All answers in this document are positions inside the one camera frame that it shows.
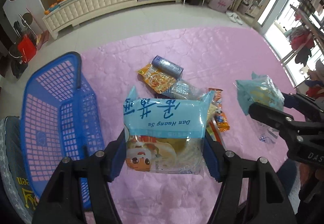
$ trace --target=blue plastic basket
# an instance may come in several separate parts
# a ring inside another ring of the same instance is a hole
[[[26,172],[38,197],[63,157],[79,160],[104,150],[96,95],[82,75],[78,53],[53,60],[28,80],[20,135]],[[81,179],[81,190],[89,208],[86,179]]]

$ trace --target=cartoon face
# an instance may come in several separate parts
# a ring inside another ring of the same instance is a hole
[[[126,152],[126,164],[137,171],[149,171],[152,153],[147,148],[130,148]]]

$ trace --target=shoe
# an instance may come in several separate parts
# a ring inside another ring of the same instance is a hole
[[[243,21],[242,21],[242,19],[239,17],[239,15],[236,14],[236,13],[233,13],[233,14],[234,14],[233,16],[234,16],[236,22],[239,23],[240,25],[243,25]]]
[[[226,11],[226,15],[228,16],[228,18],[229,18],[233,23],[236,23],[236,19],[235,19],[234,14],[235,14],[235,13],[233,13],[233,12]]]

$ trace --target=pink box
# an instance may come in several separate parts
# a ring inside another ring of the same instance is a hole
[[[208,6],[213,10],[225,13],[232,3],[233,0],[210,0]]]

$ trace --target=dan huang su package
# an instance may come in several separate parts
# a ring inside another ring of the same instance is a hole
[[[156,173],[199,173],[210,91],[201,100],[138,98],[124,102],[126,164]]]

